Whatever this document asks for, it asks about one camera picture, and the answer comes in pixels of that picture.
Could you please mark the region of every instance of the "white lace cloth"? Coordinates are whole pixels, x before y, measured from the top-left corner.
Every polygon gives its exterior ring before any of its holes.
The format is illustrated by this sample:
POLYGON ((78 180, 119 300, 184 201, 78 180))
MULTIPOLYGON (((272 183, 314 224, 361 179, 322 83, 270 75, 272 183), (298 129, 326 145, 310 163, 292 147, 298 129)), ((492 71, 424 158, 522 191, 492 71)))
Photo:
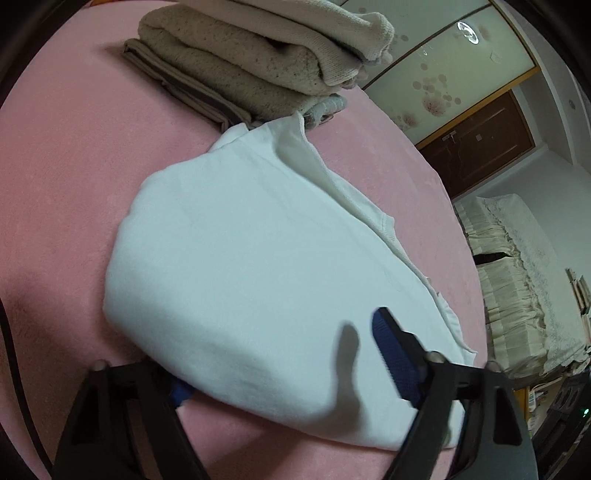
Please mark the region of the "white lace cloth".
POLYGON ((466 232, 475 254, 502 251, 523 264, 527 284, 535 294, 532 304, 539 303, 543 312, 546 359, 541 373, 586 361, 583 325, 564 266, 523 200, 515 194, 477 197, 461 207, 459 214, 462 222, 468 220, 466 232), (475 216, 478 219, 470 222, 475 216))

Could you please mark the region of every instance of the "pink blanket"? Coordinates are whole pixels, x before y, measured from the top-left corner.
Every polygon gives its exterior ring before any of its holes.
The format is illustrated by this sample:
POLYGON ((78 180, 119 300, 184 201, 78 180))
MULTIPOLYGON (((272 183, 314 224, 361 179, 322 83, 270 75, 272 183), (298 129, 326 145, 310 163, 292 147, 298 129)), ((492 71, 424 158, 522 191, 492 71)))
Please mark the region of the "pink blanket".
MULTIPOLYGON (((0 296, 23 382, 51 457, 86 369, 141 353, 101 312, 116 229, 141 182, 204 153, 219 133, 112 48, 158 1, 80 11, 40 51, 0 110, 0 296)), ((415 264, 486 358, 476 268, 441 181, 361 90, 309 134, 326 164, 396 219, 415 264)), ((0 422, 48 478, 24 429, 0 347, 0 422)), ((391 452, 339 445, 196 395, 180 417, 213 480, 380 479, 391 452)), ((442 454, 437 478, 451 453, 442 454)))

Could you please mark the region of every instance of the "black cable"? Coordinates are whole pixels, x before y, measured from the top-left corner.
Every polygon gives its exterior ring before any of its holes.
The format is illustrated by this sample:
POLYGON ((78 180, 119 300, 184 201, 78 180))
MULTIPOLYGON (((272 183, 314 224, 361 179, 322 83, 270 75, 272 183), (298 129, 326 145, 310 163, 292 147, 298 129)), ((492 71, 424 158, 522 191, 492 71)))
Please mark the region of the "black cable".
POLYGON ((12 340, 12 332, 10 330, 10 324, 8 323, 8 316, 6 315, 6 310, 4 310, 4 305, 2 304, 1 299, 0 330, 2 331, 2 337, 4 338, 4 347, 6 348, 6 355, 8 357, 8 367, 12 377, 14 392, 17 396, 18 407, 21 409, 22 419, 25 422, 25 427, 27 427, 27 432, 29 433, 29 437, 31 437, 31 441, 35 447, 35 450, 37 451, 37 455, 41 459, 43 465, 49 473, 49 476, 51 476, 53 465, 51 460, 49 460, 49 455, 47 454, 41 439, 39 438, 39 432, 35 428, 35 423, 33 422, 33 417, 31 416, 31 410, 29 410, 29 404, 27 403, 27 397, 25 396, 25 389, 22 386, 21 374, 18 369, 17 352, 14 348, 14 341, 12 340))

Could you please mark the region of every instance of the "folded white garment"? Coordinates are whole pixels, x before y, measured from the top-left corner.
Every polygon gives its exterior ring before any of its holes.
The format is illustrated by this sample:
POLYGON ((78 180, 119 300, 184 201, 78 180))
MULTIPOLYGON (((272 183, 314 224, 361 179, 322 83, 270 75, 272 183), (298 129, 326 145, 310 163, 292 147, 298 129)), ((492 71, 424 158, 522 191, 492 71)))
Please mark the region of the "folded white garment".
MULTIPOLYGON (((472 364, 393 218, 328 170, 295 114, 233 127, 209 153, 144 182, 119 228, 104 310, 214 398, 316 436, 398 449, 415 410, 372 337, 382 306, 427 350, 472 364)), ((462 415, 454 404, 450 445, 462 415)))

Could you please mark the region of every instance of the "stack of folded clothes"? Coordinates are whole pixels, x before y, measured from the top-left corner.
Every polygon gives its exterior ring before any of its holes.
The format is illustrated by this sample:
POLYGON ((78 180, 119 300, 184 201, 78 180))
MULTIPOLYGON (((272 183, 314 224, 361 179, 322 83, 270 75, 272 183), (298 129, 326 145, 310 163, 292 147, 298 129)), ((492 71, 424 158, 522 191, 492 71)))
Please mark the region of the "stack of folded clothes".
POLYGON ((124 56, 225 131, 300 112, 307 129, 346 106, 364 65, 389 63, 394 28, 328 0, 184 0, 139 22, 124 56))

